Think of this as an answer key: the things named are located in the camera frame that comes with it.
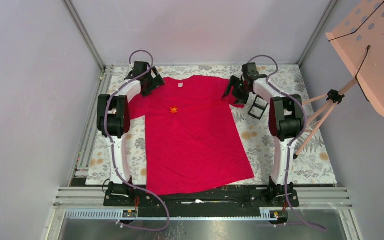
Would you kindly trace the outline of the orange glitter brooch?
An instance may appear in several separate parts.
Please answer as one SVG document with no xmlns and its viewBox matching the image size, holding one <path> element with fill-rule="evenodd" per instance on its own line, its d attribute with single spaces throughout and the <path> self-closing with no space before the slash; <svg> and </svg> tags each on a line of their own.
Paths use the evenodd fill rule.
<svg viewBox="0 0 384 240">
<path fill-rule="evenodd" d="M 179 108 L 176 106 L 172 106 L 169 108 L 171 114 L 176 114 L 179 111 Z"/>
</svg>

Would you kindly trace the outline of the red t-shirt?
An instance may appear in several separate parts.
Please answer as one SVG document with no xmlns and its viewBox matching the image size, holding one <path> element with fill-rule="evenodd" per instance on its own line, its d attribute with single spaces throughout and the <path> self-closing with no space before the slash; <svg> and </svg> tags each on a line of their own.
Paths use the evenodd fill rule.
<svg viewBox="0 0 384 240">
<path fill-rule="evenodd" d="M 252 179 L 232 115 L 235 98 L 222 98 L 229 81 L 203 75 L 164 81 L 129 102 L 130 117 L 144 117 L 146 187 L 157 195 L 190 194 Z"/>
</svg>

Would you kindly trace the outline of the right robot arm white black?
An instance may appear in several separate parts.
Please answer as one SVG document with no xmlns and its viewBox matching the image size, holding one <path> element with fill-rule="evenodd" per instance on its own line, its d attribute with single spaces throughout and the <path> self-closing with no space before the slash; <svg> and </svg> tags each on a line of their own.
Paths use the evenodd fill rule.
<svg viewBox="0 0 384 240">
<path fill-rule="evenodd" d="M 268 110 L 268 128 L 274 138 L 273 169 L 267 189 L 259 196 L 251 195 L 250 200 L 287 209 L 299 205 L 294 184 L 288 178 L 296 141 L 305 129 L 306 115 L 300 95 L 286 93 L 269 79 L 268 75 L 258 72 L 254 62 L 246 63 L 242 66 L 241 77 L 230 77 L 223 96 L 232 95 L 237 104 L 245 104 L 253 93 L 267 102 L 266 106 L 256 102 L 253 106 Z"/>
</svg>

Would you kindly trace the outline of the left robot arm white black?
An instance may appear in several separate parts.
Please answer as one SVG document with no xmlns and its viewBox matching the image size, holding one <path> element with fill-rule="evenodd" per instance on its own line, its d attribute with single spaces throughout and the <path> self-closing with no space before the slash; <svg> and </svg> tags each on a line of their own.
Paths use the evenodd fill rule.
<svg viewBox="0 0 384 240">
<path fill-rule="evenodd" d="M 137 95 L 149 96 L 165 84 L 157 69 L 150 63 L 136 61 L 121 86 L 112 94 L 100 94 L 97 100 L 96 127 L 105 137 L 111 159 L 111 174 L 105 199 L 118 200 L 122 205 L 139 204 L 138 191 L 164 201 L 155 193 L 131 183 L 128 167 L 126 134 L 131 127 L 130 101 Z"/>
</svg>

